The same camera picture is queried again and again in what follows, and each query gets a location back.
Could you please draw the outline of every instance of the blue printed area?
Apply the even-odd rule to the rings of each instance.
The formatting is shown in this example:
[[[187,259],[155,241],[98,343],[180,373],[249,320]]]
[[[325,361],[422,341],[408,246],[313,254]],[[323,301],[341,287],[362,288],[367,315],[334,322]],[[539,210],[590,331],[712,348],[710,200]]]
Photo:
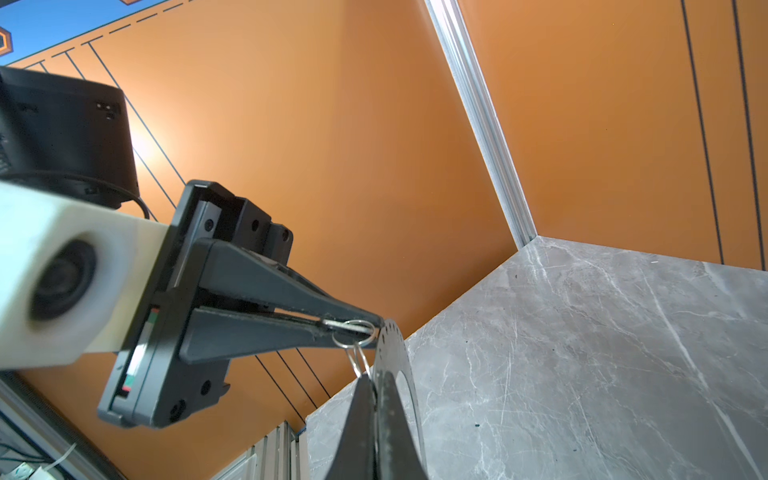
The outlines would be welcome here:
[[[164,0],[19,0],[0,8],[0,27],[11,32],[13,51],[0,56],[8,65],[29,55],[108,25]]]

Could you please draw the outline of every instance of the silver wire ring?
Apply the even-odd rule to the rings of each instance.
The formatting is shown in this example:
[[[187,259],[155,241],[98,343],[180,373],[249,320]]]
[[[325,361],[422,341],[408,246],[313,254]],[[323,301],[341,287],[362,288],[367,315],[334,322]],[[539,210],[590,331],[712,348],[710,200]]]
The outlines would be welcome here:
[[[354,342],[352,345],[347,345],[346,343],[341,343],[339,340],[336,339],[336,332],[331,333],[331,340],[338,346],[339,348],[343,349],[353,349],[355,346],[364,347],[369,345],[373,342],[373,340],[376,339],[377,336],[379,336],[379,329],[376,328],[375,325],[373,325],[368,320],[347,320],[344,323],[348,323],[349,325],[363,325],[367,326],[371,329],[371,334],[368,336],[367,339],[361,340],[359,342]]]

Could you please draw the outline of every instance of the camera lens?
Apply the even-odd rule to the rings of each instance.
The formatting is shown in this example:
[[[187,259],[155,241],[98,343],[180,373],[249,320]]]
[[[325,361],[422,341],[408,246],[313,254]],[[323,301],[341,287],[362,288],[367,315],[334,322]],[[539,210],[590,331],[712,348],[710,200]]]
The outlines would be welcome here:
[[[96,251],[82,240],[67,244],[45,267],[32,299],[31,317],[50,320],[83,297],[96,271]]]

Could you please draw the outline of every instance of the marble tabletop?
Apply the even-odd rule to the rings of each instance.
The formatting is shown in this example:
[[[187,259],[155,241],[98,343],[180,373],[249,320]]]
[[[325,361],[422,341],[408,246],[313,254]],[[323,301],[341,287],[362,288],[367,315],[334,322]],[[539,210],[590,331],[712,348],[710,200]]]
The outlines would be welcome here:
[[[406,345],[432,480],[768,478],[766,272],[538,237]]]

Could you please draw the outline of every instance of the orange wall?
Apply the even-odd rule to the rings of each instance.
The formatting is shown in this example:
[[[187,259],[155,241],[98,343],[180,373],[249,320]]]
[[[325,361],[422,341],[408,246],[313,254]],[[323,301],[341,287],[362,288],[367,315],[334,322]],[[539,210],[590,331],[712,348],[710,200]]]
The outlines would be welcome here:
[[[295,233],[290,266],[406,335],[515,252],[421,2],[194,0],[164,12],[176,3],[16,66],[114,78],[183,179],[250,198]],[[150,170],[173,201],[183,183],[129,114],[142,196],[169,221]],[[96,418],[111,355],[25,377],[128,478],[202,480],[284,419],[303,427],[351,380],[343,352],[301,353],[234,361],[217,407],[159,432]]]
[[[687,2],[711,189],[680,2],[460,3],[541,235],[761,267],[729,0]],[[768,12],[739,7],[768,211]]]

